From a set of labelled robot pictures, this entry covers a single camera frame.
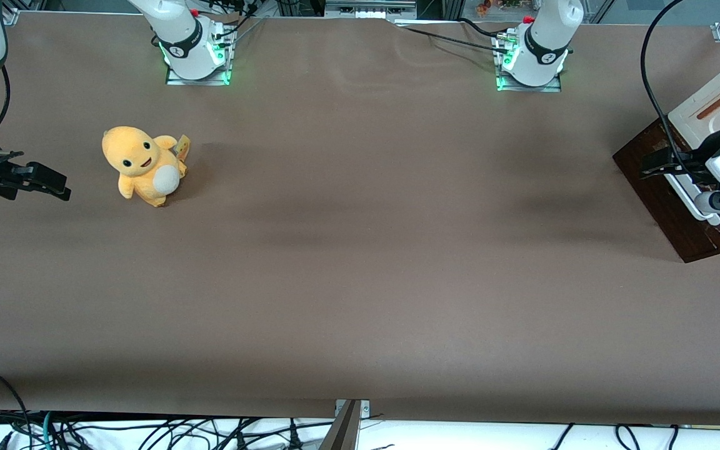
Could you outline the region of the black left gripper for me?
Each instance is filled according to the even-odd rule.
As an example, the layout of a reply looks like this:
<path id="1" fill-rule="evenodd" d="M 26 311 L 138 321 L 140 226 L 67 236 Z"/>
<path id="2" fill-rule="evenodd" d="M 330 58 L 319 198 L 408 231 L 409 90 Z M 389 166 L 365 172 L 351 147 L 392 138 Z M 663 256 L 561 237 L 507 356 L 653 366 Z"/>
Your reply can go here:
<path id="1" fill-rule="evenodd" d="M 712 157 L 720 156 L 720 130 L 712 132 L 698 148 L 681 153 L 682 166 L 693 183 L 702 186 L 714 186 L 715 177 L 704 165 Z M 679 163 L 675 150 L 660 149 L 645 154 L 640 161 L 640 179 L 648 179 L 664 174 L 676 174 Z"/>

